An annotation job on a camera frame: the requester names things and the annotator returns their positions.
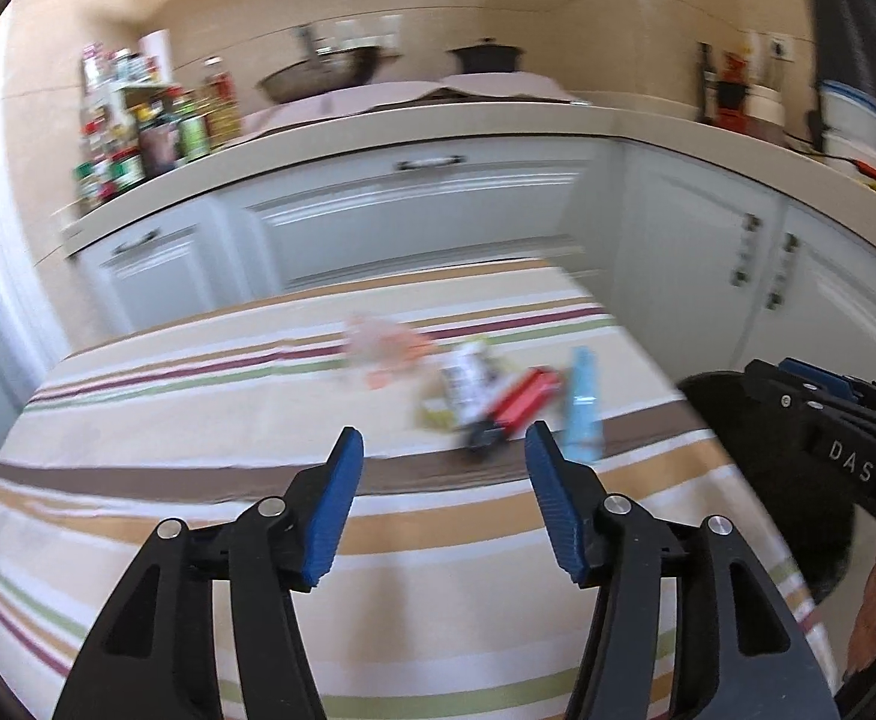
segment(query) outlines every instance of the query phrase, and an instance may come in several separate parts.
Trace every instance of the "tablecloth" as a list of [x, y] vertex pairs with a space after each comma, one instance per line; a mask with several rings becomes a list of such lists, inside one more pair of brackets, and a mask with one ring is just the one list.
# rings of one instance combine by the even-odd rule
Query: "tablecloth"
[[[0, 451], [0, 673], [51, 717], [86, 632], [165, 517], [200, 527], [281, 494], [344, 425], [366, 469], [338, 557], [296, 595], [329, 717], [561, 716], [595, 591], [558, 568], [515, 442], [486, 464], [428, 429], [425, 372], [371, 391], [345, 363], [354, 314], [439, 347], [483, 337], [515, 367], [598, 359], [608, 490], [657, 517], [727, 514], [802, 623], [830, 649], [787, 546], [713, 434], [614, 318], [536, 260], [432, 269], [308, 290], [195, 317], [64, 360]], [[557, 408], [545, 413], [561, 428]], [[662, 594], [649, 716], [667, 711], [673, 584]], [[227, 586], [215, 589], [225, 714], [244, 717]]]

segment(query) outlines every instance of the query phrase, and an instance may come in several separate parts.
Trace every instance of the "cabinet door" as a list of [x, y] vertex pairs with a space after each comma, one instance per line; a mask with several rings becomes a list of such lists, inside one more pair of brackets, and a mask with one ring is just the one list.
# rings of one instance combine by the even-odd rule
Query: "cabinet door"
[[673, 381], [731, 365], [784, 212], [748, 179], [628, 149], [609, 308]]
[[876, 379], [876, 250], [793, 204], [770, 268], [768, 293], [736, 367], [755, 358], [780, 362], [795, 357]]
[[126, 227], [79, 255], [115, 333], [133, 333], [251, 299], [209, 199]]
[[598, 139], [418, 143], [291, 167], [221, 191], [259, 296], [426, 266], [541, 256], [590, 265], [569, 207]]

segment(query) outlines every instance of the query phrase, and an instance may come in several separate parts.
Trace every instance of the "cooking pot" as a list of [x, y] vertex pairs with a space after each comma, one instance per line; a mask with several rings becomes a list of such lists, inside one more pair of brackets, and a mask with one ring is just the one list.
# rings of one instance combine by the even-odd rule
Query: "cooking pot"
[[462, 73], [513, 73], [518, 69], [518, 57], [524, 51], [514, 46], [502, 46], [494, 38], [485, 38], [477, 46], [454, 49]]

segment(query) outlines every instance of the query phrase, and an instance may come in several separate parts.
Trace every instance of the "floor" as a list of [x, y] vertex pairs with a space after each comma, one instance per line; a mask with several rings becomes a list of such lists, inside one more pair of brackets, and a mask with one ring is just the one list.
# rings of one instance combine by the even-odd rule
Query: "floor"
[[854, 617], [862, 604], [864, 583], [875, 562], [876, 521], [863, 509], [856, 509], [852, 562], [844, 581], [819, 607], [835, 653], [838, 674], [844, 674], [848, 640], [852, 635]]

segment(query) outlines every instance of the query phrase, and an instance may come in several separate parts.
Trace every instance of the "silver screw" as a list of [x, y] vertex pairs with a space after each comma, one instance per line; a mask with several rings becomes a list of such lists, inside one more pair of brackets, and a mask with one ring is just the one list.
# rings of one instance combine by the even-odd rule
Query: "silver screw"
[[605, 509], [612, 514], [628, 514], [631, 511], [631, 501], [624, 495], [609, 495], [605, 498]]
[[177, 519], [166, 519], [158, 524], [158, 538], [175, 538], [182, 531], [182, 523]]
[[277, 517], [284, 512], [284, 501], [281, 498], [265, 498], [259, 503], [259, 514], [262, 517]]
[[734, 525], [728, 517], [709, 517], [708, 529], [712, 533], [717, 533], [718, 536], [728, 536], [728, 533], [734, 531]]

